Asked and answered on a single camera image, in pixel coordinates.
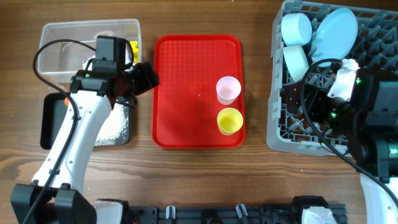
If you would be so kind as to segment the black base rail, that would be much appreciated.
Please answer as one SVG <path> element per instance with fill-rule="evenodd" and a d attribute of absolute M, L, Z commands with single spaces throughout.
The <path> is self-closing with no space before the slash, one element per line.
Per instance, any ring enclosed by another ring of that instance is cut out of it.
<path fill-rule="evenodd" d="M 282 224 L 282 223 L 300 223 L 296 218 L 290 219 L 292 206 L 283 205 L 263 205 L 246 206 L 248 213 L 245 217 L 239 217 L 235 206 L 228 207 L 177 207 L 175 209 L 175 218 L 166 217 L 165 207 L 156 206 L 131 206 L 130 209 L 135 217 L 136 223 L 153 224 L 195 224 L 207 223 L 210 217 L 217 217 L 223 223 L 253 223 L 253 224 Z"/>

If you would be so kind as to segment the light blue bowl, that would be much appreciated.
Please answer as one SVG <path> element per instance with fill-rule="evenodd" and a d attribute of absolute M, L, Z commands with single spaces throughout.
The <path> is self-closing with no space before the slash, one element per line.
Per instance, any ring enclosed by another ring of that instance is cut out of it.
<path fill-rule="evenodd" d="M 282 18 L 281 33 L 286 46 L 303 46 L 312 38 L 312 25 L 303 13 L 286 14 Z"/>

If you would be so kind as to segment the green bowl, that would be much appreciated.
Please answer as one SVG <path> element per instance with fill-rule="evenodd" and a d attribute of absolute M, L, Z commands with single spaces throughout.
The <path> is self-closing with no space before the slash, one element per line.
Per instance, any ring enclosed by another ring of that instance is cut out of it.
<path fill-rule="evenodd" d="M 283 48 L 284 60 L 294 82 L 299 82 L 309 69 L 307 57 L 300 45 Z"/>

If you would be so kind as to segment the grey dishwasher rack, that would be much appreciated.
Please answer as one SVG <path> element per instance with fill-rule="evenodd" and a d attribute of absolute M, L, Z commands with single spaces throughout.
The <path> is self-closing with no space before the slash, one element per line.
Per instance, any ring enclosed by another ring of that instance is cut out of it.
<path fill-rule="evenodd" d="M 339 5 L 308 1 L 284 1 L 272 23 L 271 58 L 272 90 L 268 100 L 267 145 L 275 151 L 314 156 L 327 156 L 302 113 L 289 113 L 284 97 L 285 87 L 293 84 L 284 61 L 281 33 L 282 18 L 290 13 L 303 13 L 317 30 L 321 22 Z M 358 34 L 346 58 L 361 67 L 382 68 L 397 72 L 397 11 L 349 7 L 358 22 Z"/>

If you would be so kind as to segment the pile of rice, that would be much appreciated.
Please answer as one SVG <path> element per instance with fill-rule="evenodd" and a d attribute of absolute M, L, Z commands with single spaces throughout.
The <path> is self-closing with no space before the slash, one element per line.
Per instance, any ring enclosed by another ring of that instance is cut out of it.
<path fill-rule="evenodd" d="M 129 108 L 116 104 L 102 125 L 95 146 L 123 145 L 129 140 Z"/>

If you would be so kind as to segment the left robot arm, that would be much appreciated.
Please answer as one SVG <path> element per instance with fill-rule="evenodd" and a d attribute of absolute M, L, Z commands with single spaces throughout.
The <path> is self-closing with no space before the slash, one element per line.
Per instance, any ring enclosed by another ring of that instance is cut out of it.
<path fill-rule="evenodd" d="M 29 184 L 17 184 L 11 204 L 19 223 L 138 223 L 125 200 L 83 196 L 86 168 L 115 105 L 135 108 L 137 96 L 159 84 L 149 62 L 126 61 L 130 41 L 100 35 L 95 57 L 70 80 L 68 109 L 52 148 Z"/>

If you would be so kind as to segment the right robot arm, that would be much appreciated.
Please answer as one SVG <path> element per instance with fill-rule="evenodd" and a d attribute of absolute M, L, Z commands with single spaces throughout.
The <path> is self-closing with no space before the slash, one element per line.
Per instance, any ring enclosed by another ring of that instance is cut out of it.
<path fill-rule="evenodd" d="M 290 113 L 299 109 L 318 142 L 361 174 L 368 223 L 397 223 L 397 74 L 326 60 L 336 77 L 329 88 L 308 83 L 318 63 L 285 87 Z"/>

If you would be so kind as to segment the yellow plastic cup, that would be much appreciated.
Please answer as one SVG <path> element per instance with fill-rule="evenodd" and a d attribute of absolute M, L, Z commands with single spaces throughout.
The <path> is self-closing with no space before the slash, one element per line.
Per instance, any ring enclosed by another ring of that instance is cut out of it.
<path fill-rule="evenodd" d="M 225 108 L 217 115 L 218 129 L 226 136 L 230 136 L 239 131 L 243 123 L 243 115 L 234 108 Z"/>

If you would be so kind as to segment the white tissue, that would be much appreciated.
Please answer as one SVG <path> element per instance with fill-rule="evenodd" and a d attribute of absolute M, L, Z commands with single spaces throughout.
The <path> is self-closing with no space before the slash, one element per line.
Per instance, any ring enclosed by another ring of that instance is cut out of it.
<path fill-rule="evenodd" d="M 86 62 L 83 63 L 84 70 L 91 70 L 92 69 L 92 61 L 95 57 L 89 58 Z"/>

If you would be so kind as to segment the clear plastic waste bin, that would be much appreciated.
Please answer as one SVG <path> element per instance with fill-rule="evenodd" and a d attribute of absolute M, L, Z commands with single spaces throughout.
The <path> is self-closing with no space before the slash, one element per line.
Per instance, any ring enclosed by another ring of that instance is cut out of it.
<path fill-rule="evenodd" d="M 139 61 L 142 62 L 142 39 L 137 19 L 110 19 L 96 21 L 59 22 L 46 24 L 42 31 L 40 46 L 58 40 L 71 39 L 96 47 L 99 35 L 114 36 L 128 41 L 137 40 Z M 130 62 L 130 51 L 126 51 L 126 62 Z M 44 49 L 37 60 L 37 70 L 54 83 L 68 83 L 83 63 L 95 57 L 95 52 L 73 42 L 59 42 Z"/>

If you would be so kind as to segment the pink plastic cup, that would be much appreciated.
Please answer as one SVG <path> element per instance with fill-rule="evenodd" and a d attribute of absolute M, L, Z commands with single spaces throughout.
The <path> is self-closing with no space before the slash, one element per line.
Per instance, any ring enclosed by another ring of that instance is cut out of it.
<path fill-rule="evenodd" d="M 235 77 L 225 76 L 216 84 L 217 99 L 222 105 L 230 105 L 241 93 L 242 87 Z"/>

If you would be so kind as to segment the yellow snack wrapper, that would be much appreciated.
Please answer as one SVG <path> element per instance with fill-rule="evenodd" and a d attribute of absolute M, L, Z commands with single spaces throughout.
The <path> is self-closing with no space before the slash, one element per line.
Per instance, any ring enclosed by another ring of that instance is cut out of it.
<path fill-rule="evenodd" d="M 135 65 L 139 61 L 138 41 L 133 40 L 133 41 L 130 41 L 129 43 L 132 47 L 132 53 L 130 54 L 130 58 L 131 58 L 132 64 Z"/>

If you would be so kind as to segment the black food waste tray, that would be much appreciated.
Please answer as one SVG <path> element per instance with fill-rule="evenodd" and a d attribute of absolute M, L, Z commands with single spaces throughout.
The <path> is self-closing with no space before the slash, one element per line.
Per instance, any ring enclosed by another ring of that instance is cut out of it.
<path fill-rule="evenodd" d="M 40 146 L 51 149 L 65 118 L 67 107 L 61 93 L 51 93 L 44 99 Z"/>

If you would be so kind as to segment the light blue plate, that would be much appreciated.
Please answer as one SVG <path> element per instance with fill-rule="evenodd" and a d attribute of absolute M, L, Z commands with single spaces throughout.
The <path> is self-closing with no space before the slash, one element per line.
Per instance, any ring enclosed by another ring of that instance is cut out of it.
<path fill-rule="evenodd" d="M 317 28 L 311 43 L 312 63 L 324 59 L 344 59 L 353 47 L 358 34 L 354 13 L 340 8 L 327 15 Z"/>

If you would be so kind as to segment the orange carrot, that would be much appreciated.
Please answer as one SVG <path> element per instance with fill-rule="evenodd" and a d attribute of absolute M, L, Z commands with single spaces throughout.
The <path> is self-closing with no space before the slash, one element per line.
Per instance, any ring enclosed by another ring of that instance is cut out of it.
<path fill-rule="evenodd" d="M 65 98 L 65 100 L 64 100 L 64 104 L 65 104 L 65 106 L 68 108 L 68 106 L 69 106 L 69 99 L 68 98 Z"/>

